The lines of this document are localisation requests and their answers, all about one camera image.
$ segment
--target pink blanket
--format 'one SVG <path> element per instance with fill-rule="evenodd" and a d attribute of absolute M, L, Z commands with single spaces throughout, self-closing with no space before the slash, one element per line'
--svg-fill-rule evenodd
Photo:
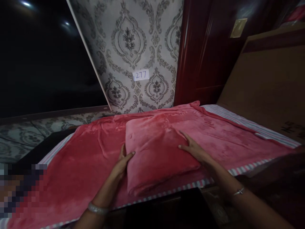
<path fill-rule="evenodd" d="M 198 101 L 139 114 L 105 117 L 89 125 L 80 126 L 76 130 L 70 141 L 55 155 L 48 166 L 47 177 L 43 182 L 47 191 L 40 195 L 40 204 L 37 204 L 35 198 L 21 202 L 20 208 L 13 214 L 13 217 L 21 218 L 9 220 L 8 228 L 35 229 L 78 218 L 116 163 L 120 148 L 125 142 L 126 123 L 132 119 L 158 114 L 165 114 L 173 128 L 188 133 L 226 169 L 293 152 L 291 149 L 256 137 L 254 131 L 248 128 L 206 112 L 204 108 L 199 107 Z M 207 176 L 203 169 L 181 174 L 152 187 L 145 196 L 173 190 Z M 129 195 L 127 188 L 125 177 L 113 207 L 133 203 L 139 199 Z"/>
<path fill-rule="evenodd" d="M 136 152 L 127 166 L 130 196 L 144 195 L 159 183 L 200 167 L 195 158 L 177 147 L 187 142 L 167 116 L 158 114 L 126 123 L 126 151 Z"/>

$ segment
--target brown cardboard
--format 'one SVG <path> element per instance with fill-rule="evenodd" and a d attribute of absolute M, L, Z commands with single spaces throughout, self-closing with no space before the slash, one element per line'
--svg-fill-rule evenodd
<path fill-rule="evenodd" d="M 217 102 L 305 144 L 305 26 L 248 37 Z"/>

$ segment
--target wooden door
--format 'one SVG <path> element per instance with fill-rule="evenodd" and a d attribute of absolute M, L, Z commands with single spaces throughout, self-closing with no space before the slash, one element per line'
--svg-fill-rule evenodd
<path fill-rule="evenodd" d="M 185 0 L 174 105 L 217 102 L 250 35 L 279 24 L 289 0 Z M 236 19 L 247 18 L 239 38 L 230 38 Z"/>

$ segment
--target striped bed sheet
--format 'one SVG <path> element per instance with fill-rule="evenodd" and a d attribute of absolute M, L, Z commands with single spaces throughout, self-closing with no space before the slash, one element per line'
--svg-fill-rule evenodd
<path fill-rule="evenodd" d="M 227 109 L 224 109 L 218 105 L 203 105 L 202 107 L 204 107 L 206 109 L 206 111 L 210 112 L 210 113 L 214 113 L 216 115 L 219 115 L 223 118 L 226 118 L 228 120 L 231 120 L 239 125 L 243 125 L 243 126 L 246 126 L 252 130 L 255 130 L 257 131 L 256 135 L 258 137 L 261 137 L 263 139 L 273 139 L 275 141 L 278 141 L 279 143 L 285 145 L 285 146 L 288 146 L 290 148 L 296 148 L 297 146 L 301 145 L 300 143 L 282 135 L 282 134 L 279 134 L 273 130 L 270 130 L 268 128 L 265 128 L 261 125 L 258 125 L 257 123 L 255 122 L 252 122 L 246 118 L 243 118 L 231 111 L 228 111 Z M 53 159 L 53 157 L 61 150 L 61 148 L 71 139 L 71 137 L 73 136 L 73 134 L 70 134 L 69 136 L 67 136 L 64 140 L 62 140 L 53 150 L 51 150 L 51 152 L 49 152 L 40 162 L 39 164 L 46 164 L 48 165 L 51 160 Z M 252 171 L 255 167 L 259 166 L 259 165 L 262 165 L 262 164 L 265 164 L 267 162 L 270 162 L 272 161 L 274 158 L 269 158 L 269 159 L 265 159 L 265 160 L 262 160 L 262 161 L 257 161 L 257 162 L 253 162 L 253 163 L 250 163 L 250 164 L 247 164 L 247 165 L 244 165 L 244 166 L 241 166 L 241 167 L 238 167 L 238 168 L 232 168 L 229 171 L 229 173 L 233 176 L 238 176 L 238 175 L 241 175 L 241 174 L 245 174 L 247 173 L 248 171 Z M 167 192 L 163 192 L 163 193 L 156 193 L 155 195 L 153 196 L 149 196 L 147 198 L 143 198 L 143 199 L 139 199 L 138 201 L 134 201 L 133 203 L 128 203 L 126 205 L 123 205 L 123 206 L 119 206 L 115 209 L 120 209 L 120 208 L 124 208 L 126 206 L 129 206 L 129 205 L 132 205 L 132 204 L 136 204 L 136 203 L 141 203 L 141 202 L 145 202 L 145 201 L 148 201 L 148 200 L 152 200 L 152 199 L 156 199 L 158 197 L 162 197 L 162 196 L 167 196 L 167 195 L 170 195 L 170 194 L 173 194 L 175 192 L 179 192 L 179 191 L 182 191 L 182 190 L 186 190 L 186 189 L 191 189 L 191 188 L 203 188 L 205 187 L 206 185 L 208 184 L 211 184 L 211 183 L 214 183 L 213 179 L 212 178 L 206 178 L 206 179 L 203 179 L 203 180 L 199 180 L 199 181 L 196 181 L 196 182 L 192 182 L 190 184 L 186 184 L 186 185 L 183 185 L 181 187 L 177 187 L 176 189 L 173 189 L 173 190 L 168 190 Z M 45 229 L 47 228 L 60 228 L 62 225 L 65 225 L 67 223 L 71 223 L 71 222 L 74 222 L 76 220 L 78 220 L 79 218 L 77 219 L 73 219 L 71 221 L 66 221 L 66 222 L 60 222 L 60 223 L 57 223 L 57 224 L 53 224 L 53 225 L 49 225 L 47 227 L 45 227 Z M 8 223 L 8 220 L 9 218 L 3 218 L 3 219 L 0 219 L 0 229 L 2 228 L 7 228 L 7 223 Z"/>
<path fill-rule="evenodd" d="M 301 144 L 295 140 L 292 140 L 282 134 L 279 134 L 273 130 L 270 130 L 266 127 L 263 127 L 253 121 L 250 121 L 244 117 L 241 117 L 221 106 L 218 106 L 216 104 L 212 105 L 203 105 L 202 107 L 205 108 L 206 111 L 219 115 L 223 118 L 226 118 L 228 120 L 231 120 L 232 122 L 235 122 L 237 124 L 240 124 L 242 126 L 248 127 L 249 129 L 252 129 L 256 131 L 255 133 L 256 136 L 263 138 L 263 139 L 273 139 L 285 146 L 288 146 L 290 148 L 296 148 L 300 146 Z"/>

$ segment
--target number label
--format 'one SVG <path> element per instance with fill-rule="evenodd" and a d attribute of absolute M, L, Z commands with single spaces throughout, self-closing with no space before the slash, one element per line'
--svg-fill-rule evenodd
<path fill-rule="evenodd" d="M 148 69 L 141 69 L 133 72 L 133 80 L 148 80 L 149 79 L 149 70 Z"/>

